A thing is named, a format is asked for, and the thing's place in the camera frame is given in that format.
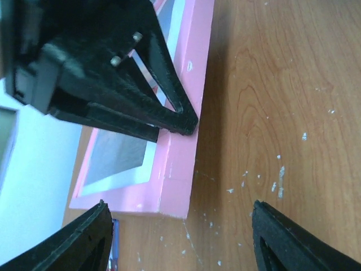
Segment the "red blue screwdriver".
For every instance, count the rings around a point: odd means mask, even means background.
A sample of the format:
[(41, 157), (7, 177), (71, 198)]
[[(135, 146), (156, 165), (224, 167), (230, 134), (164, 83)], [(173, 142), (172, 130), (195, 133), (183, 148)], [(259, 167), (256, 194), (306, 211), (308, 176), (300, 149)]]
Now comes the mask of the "red blue screwdriver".
[(119, 257), (119, 220), (113, 219), (113, 235), (112, 235), (112, 246), (109, 253), (108, 271), (118, 271), (118, 257)]

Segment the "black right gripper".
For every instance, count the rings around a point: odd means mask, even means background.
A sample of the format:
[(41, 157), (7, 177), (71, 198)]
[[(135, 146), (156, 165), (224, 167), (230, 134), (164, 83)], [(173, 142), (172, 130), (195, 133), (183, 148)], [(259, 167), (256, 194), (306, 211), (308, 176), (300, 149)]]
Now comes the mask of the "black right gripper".
[(71, 123), (156, 143), (158, 100), (135, 51), (158, 76), (158, 21), (150, 1), (2, 1), (7, 93)]

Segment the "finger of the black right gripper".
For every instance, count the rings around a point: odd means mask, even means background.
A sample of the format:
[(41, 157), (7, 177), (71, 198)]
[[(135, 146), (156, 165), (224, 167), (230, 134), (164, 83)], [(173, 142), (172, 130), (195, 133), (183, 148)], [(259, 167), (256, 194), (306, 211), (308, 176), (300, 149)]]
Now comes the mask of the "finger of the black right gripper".
[(60, 62), (51, 107), (87, 105), (173, 133), (198, 118), (176, 74), (158, 20), (103, 16), (50, 43)]

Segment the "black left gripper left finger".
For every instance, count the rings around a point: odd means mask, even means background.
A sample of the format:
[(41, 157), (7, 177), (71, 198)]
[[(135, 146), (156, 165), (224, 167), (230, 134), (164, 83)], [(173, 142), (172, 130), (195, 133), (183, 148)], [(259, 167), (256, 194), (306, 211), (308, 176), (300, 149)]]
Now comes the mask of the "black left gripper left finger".
[(101, 200), (1, 270), (107, 270), (112, 238), (111, 212)]

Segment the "pink wooden photo frame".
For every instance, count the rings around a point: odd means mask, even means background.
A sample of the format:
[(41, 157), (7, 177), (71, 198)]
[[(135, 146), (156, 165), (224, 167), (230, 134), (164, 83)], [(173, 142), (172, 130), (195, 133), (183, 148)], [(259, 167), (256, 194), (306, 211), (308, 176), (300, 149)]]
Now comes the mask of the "pink wooden photo frame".
[[(200, 114), (212, 26), (213, 1), (185, 1), (178, 43), (172, 60), (179, 79)], [(80, 140), (85, 152), (80, 154), (80, 171), (85, 155), (90, 154), (88, 139)], [(78, 179), (69, 201), (73, 209), (89, 209), (100, 200), (109, 209), (126, 215), (163, 215), (184, 219), (188, 215), (198, 135), (190, 136), (161, 130), (148, 182), (79, 196), (83, 181)]]

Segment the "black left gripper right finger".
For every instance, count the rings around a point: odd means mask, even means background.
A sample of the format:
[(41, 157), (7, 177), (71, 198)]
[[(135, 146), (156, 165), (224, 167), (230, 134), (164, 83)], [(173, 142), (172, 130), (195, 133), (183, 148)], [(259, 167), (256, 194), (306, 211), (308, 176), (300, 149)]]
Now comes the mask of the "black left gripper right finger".
[(254, 202), (252, 228), (258, 270), (360, 270), (359, 262), (266, 202)]

